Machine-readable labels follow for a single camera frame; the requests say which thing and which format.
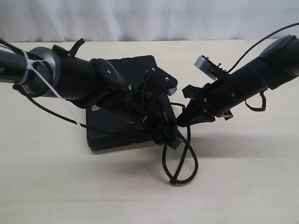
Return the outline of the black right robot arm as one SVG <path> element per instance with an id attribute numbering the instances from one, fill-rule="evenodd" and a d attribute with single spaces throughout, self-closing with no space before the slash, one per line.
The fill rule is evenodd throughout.
<path id="1" fill-rule="evenodd" d="M 231 119 L 231 109 L 256 94 L 261 96 L 262 106 L 250 109 L 265 111 L 264 92 L 299 76 L 299 40 L 295 35 L 286 35 L 231 74 L 205 56 L 200 56 L 194 65 L 213 82 L 203 87 L 188 85 L 182 90 L 190 102 L 177 117 L 180 127 L 214 122 L 216 118 Z"/>

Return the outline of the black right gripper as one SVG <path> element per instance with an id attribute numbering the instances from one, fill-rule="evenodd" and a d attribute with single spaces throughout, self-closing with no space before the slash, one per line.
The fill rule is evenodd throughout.
<path id="1" fill-rule="evenodd" d="M 200 87 L 187 85 L 182 93 L 190 101 L 187 107 L 177 117 L 177 123 L 180 127 L 192 126 L 200 123 L 214 122 L 215 118 L 224 118 L 225 120 L 233 118 L 230 110 L 217 112 L 209 103 Z"/>

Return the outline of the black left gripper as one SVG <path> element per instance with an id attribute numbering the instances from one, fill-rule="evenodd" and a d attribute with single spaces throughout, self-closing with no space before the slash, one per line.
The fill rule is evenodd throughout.
<path id="1" fill-rule="evenodd" d="M 155 143 L 177 149 L 181 139 L 168 95 L 147 91 L 146 76 L 135 88 L 124 76 L 110 75 L 109 112 L 143 133 L 155 133 Z"/>

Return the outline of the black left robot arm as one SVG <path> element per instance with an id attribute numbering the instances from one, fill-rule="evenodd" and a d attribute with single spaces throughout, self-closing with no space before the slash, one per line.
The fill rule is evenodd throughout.
<path id="1" fill-rule="evenodd" d="M 28 98 L 61 98 L 76 107 L 98 107 L 130 124 L 157 144 L 181 143 L 169 96 L 178 82 L 157 66 L 154 56 L 122 59 L 76 57 L 84 40 L 70 50 L 54 45 L 24 51 L 1 41 L 0 80 Z"/>

